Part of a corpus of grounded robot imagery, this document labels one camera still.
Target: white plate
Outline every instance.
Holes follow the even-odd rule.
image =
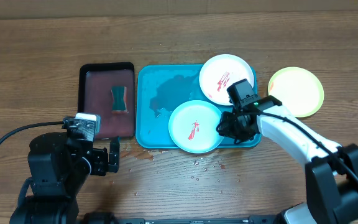
[[[168,123],[169,135],[184,151],[209,152],[223,140],[216,131],[221,115],[221,111],[211,103],[187,101],[173,111]]]
[[[243,59],[229,54],[209,59],[200,71],[200,87],[204,95],[214,103],[230,106],[227,88],[243,79],[254,87],[254,74]]]

